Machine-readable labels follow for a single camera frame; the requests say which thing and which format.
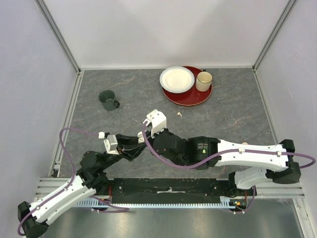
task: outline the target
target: wall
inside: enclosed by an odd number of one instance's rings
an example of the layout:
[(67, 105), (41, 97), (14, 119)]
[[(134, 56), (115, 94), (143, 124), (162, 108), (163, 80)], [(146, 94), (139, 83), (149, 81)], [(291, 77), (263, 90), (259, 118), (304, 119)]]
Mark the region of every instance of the wall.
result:
[[(279, 140), (317, 157), (317, 1), (297, 1), (259, 71)], [(317, 165), (303, 169), (301, 184), (317, 222)]]
[(0, 237), (49, 172), (75, 72), (32, 0), (0, 1)]
[(287, 0), (46, 0), (80, 67), (252, 65)]

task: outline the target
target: white mug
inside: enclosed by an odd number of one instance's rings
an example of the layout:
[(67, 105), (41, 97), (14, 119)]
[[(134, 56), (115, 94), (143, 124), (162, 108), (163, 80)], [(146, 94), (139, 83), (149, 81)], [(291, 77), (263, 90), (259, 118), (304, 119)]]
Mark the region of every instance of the white mug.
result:
[(196, 79), (196, 88), (198, 91), (206, 92), (211, 85), (212, 75), (204, 69), (203, 72), (200, 72), (197, 75)]

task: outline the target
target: mug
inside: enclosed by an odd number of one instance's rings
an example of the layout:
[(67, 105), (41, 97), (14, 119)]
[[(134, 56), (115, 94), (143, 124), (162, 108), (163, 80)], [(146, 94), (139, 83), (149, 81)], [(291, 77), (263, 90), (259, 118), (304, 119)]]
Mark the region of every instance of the mug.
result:
[(115, 94), (111, 90), (104, 90), (98, 96), (99, 101), (107, 111), (112, 111), (120, 106), (120, 103), (114, 97)]
[(206, 92), (211, 85), (212, 75), (204, 69), (197, 75), (196, 88), (198, 91)]

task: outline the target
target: red tray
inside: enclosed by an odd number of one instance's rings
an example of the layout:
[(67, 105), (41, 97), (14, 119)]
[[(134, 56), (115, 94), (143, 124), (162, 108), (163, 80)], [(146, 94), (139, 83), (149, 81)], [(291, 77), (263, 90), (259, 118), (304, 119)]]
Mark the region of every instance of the red tray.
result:
[(206, 92), (198, 91), (196, 89), (196, 79), (197, 79), (197, 75), (200, 72), (202, 72), (202, 70), (199, 68), (191, 67), (191, 66), (184, 66), (184, 67), (189, 69), (194, 74), (195, 83), (193, 87), (184, 93), (171, 93), (166, 91), (165, 89), (163, 89), (163, 93), (173, 103), (176, 103), (182, 106), (194, 106), (206, 101), (207, 98), (211, 95), (212, 84)]

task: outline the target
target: green mug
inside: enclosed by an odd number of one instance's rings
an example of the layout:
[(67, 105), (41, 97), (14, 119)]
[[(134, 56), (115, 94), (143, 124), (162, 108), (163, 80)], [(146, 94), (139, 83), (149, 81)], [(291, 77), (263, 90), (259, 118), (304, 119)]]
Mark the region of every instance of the green mug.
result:
[(115, 100), (115, 94), (111, 90), (102, 91), (99, 96), (99, 101), (101, 102), (103, 108), (107, 111), (112, 111), (120, 106), (120, 103)]

